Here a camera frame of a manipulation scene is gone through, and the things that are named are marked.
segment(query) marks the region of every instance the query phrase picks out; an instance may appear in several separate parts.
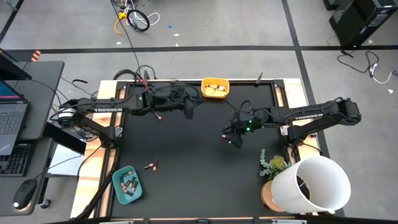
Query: potted plant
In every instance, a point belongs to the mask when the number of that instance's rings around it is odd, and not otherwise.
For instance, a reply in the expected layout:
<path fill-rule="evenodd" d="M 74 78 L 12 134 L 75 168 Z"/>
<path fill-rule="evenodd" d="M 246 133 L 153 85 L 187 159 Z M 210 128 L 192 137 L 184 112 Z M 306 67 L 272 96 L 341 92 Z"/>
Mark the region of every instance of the potted plant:
<path fill-rule="evenodd" d="M 260 165 L 262 170 L 260 171 L 260 177 L 265 177 L 268 175 L 267 181 L 272 180 L 276 175 L 280 174 L 283 170 L 286 170 L 291 166 L 291 163 L 286 164 L 282 156 L 274 156 L 269 162 L 266 162 L 266 150 L 261 149 L 260 154 Z"/>

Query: teal bin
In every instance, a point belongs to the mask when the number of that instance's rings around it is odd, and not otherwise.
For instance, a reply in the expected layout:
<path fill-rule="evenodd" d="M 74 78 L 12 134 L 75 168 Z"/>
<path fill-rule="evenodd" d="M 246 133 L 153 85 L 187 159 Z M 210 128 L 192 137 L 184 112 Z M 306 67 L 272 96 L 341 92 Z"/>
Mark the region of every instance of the teal bin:
<path fill-rule="evenodd" d="M 126 194 L 123 191 L 123 188 L 120 184 L 120 176 L 122 176 L 125 173 L 128 173 L 129 171 L 132 171 L 132 174 L 129 174 L 129 175 L 123 177 L 123 181 L 124 181 L 124 183 L 126 183 L 128 180 L 131 180 L 133 177 L 136 177 L 136 181 L 138 181 L 138 184 L 137 184 L 135 191 L 133 192 L 133 194 L 134 194 L 133 196 Z M 142 187 L 141 187 L 141 183 L 139 182 L 137 172 L 131 166 L 126 166 L 126 167 L 116 171 L 112 175 L 112 182 L 113 182 L 113 187 L 116 191 L 116 195 L 118 196 L 118 200 L 123 205 L 137 200 L 142 195 Z M 127 190 L 131 192 L 132 188 L 127 187 Z"/>

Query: keyboard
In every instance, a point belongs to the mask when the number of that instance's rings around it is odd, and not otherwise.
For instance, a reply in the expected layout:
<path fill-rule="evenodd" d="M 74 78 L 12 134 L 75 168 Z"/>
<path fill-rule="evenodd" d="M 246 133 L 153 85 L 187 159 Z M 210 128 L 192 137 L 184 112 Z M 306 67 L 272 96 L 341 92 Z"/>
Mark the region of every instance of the keyboard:
<path fill-rule="evenodd" d="M 23 110 L 0 110 L 0 134 L 17 133 L 23 116 Z"/>
<path fill-rule="evenodd" d="M 24 177 L 33 154 L 31 143 L 16 144 L 12 154 L 0 156 L 0 177 Z"/>

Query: laptop keyboard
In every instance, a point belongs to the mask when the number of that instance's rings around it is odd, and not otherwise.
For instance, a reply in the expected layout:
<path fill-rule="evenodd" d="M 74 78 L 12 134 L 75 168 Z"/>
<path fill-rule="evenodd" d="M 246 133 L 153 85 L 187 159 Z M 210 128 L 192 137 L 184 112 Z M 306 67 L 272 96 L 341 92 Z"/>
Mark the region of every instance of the laptop keyboard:
<path fill-rule="evenodd" d="M 0 134 L 17 133 L 23 115 L 23 110 L 0 110 Z"/>

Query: black tabletop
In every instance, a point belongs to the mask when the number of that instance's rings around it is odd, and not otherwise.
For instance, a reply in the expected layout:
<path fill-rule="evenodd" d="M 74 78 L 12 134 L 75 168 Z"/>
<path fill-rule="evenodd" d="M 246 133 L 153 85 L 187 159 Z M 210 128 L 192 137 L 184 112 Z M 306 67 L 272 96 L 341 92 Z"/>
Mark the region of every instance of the black tabletop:
<path fill-rule="evenodd" d="M 232 85 L 228 100 L 239 106 L 249 99 L 253 107 L 275 106 L 271 85 Z M 221 139 L 233 110 L 223 100 L 205 100 L 193 120 L 181 111 L 143 117 L 126 116 L 119 168 L 137 170 L 144 193 L 122 205 L 113 198 L 116 218 L 198 218 L 281 216 L 261 202 L 259 155 L 281 155 L 278 129 L 260 129 L 244 136 L 236 149 Z M 156 171 L 144 170 L 155 159 Z"/>
<path fill-rule="evenodd" d="M 44 175 L 39 176 L 37 188 L 32 197 L 32 201 L 22 210 L 16 210 L 13 206 L 14 194 L 21 183 L 27 179 L 33 179 L 42 173 L 50 164 L 50 153 L 54 147 L 53 140 L 43 138 L 35 142 L 34 153 L 29 164 L 29 170 L 25 177 L 0 177 L 0 216 L 30 215 L 37 203 L 40 190 L 43 185 Z"/>
<path fill-rule="evenodd" d="M 58 88 L 64 62 L 17 62 L 20 68 L 32 76 L 33 80 L 42 82 L 54 90 Z M 49 116 L 49 111 L 54 99 L 54 92 L 39 83 L 30 80 L 7 81 L 10 86 L 15 86 L 15 90 L 24 95 L 30 102 L 30 110 L 27 115 L 25 126 L 18 139 L 31 140 L 40 139 L 44 132 L 44 127 Z"/>

